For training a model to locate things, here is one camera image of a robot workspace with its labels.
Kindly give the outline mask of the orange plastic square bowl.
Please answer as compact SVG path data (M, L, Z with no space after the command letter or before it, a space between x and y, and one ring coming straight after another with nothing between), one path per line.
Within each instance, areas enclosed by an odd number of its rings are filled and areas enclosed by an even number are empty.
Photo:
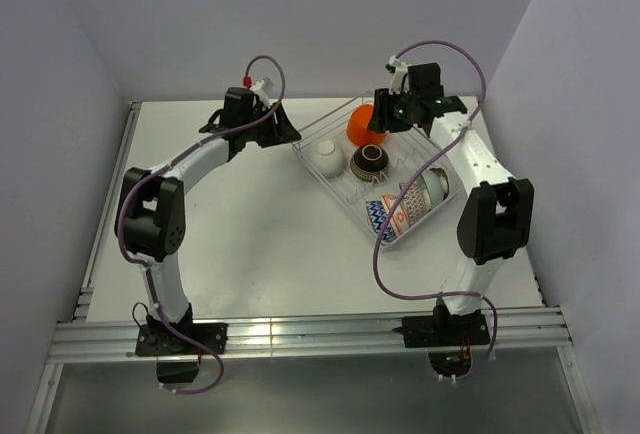
M373 111L374 106L372 104L363 104L356 108L350 116L346 135L351 143L357 147L369 144L380 145L386 138L385 133L376 133L369 129Z

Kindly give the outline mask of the brown glazed bowl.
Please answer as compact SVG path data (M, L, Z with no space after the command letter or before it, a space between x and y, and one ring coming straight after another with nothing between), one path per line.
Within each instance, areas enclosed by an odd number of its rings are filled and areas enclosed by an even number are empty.
M361 181L380 181L388 174L390 159L383 147L375 144L358 147L350 158L352 174Z

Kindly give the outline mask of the plain white bowl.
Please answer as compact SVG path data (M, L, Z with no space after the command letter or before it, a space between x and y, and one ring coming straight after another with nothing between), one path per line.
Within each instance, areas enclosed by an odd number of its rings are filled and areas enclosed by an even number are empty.
M311 162L325 178L333 178L342 173L345 155L334 141L321 140L311 150Z

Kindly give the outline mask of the pale green ribbed bowl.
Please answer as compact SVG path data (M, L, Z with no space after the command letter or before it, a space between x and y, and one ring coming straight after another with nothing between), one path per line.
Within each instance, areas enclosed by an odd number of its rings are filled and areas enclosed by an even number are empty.
M442 187L437 176L430 170L421 174L421 186L431 209L435 209L446 200L443 199Z

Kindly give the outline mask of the brown geometric patterned bowl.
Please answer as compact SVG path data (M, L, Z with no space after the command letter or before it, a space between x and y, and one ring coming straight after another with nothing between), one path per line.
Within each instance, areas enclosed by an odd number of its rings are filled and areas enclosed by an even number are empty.
M418 223L432 210L431 199L427 188L416 183L409 187L402 203L411 226Z

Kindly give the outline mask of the red blue patterned bowl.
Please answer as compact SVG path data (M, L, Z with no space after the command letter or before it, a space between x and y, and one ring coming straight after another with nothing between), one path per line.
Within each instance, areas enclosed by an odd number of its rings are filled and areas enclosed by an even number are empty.
M389 223L387 227L382 230L382 225L387 219L387 211L384 208L383 202L380 200L368 200L365 202L365 210L369 220L369 225L374 233L379 234L381 231L383 232L382 242L394 242L397 236L393 230L392 224Z

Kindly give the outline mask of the orange floral patterned bowl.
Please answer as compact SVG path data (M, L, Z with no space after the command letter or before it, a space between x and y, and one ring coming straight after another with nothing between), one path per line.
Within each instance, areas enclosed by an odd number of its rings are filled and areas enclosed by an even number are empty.
M397 197L391 194L384 194L380 198L387 217L390 219L392 230L396 237L399 238L410 229L411 220L403 201L400 202L399 206L394 211L391 211L396 199Z

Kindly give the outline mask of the flower shaped patterned dish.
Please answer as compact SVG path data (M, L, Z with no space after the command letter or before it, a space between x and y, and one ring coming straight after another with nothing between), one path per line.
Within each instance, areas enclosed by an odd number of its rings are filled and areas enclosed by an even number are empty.
M447 172L439 167L431 168L430 171L435 174L441 184L443 191L443 199L447 199L450 193L450 184Z

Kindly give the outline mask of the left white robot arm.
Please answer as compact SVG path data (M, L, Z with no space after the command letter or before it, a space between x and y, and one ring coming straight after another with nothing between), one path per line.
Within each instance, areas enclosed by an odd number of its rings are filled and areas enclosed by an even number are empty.
M154 168L131 168L124 174L115 235L125 260L143 275L149 298L146 336L172 353L202 344L195 337L178 261L186 236L187 194L249 143L267 148L301 138L281 101L270 101L269 90L269 79L246 79L243 86L229 88L222 108L192 146Z

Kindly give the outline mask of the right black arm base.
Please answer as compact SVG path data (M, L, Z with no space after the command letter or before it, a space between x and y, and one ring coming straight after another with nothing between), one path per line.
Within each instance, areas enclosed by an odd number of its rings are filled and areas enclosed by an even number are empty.
M406 349L435 348L428 354L429 363L438 376L451 381L472 373L472 348L492 350L497 335L481 311L452 315L437 309L430 315L403 317L393 332L402 336Z

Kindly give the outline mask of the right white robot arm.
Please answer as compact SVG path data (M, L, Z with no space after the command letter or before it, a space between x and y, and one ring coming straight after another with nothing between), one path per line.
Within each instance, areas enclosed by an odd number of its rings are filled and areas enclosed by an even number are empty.
M391 83L374 92L370 130L422 129L466 194L456 231L456 271L436 295L432 313L403 318L397 331L408 348L485 345L490 326L482 297L505 261L528 243L534 187L502 166L473 128L472 112L459 97L445 94L438 64L410 65L391 57L386 68Z

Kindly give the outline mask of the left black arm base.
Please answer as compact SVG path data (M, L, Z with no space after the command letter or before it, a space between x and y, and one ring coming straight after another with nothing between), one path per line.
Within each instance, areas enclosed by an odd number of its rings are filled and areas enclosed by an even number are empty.
M189 334L216 354L225 352L228 334L226 323L196 323ZM200 373L204 351L184 340L162 336L147 325L139 329L135 356L156 359L156 377L160 383L182 388Z

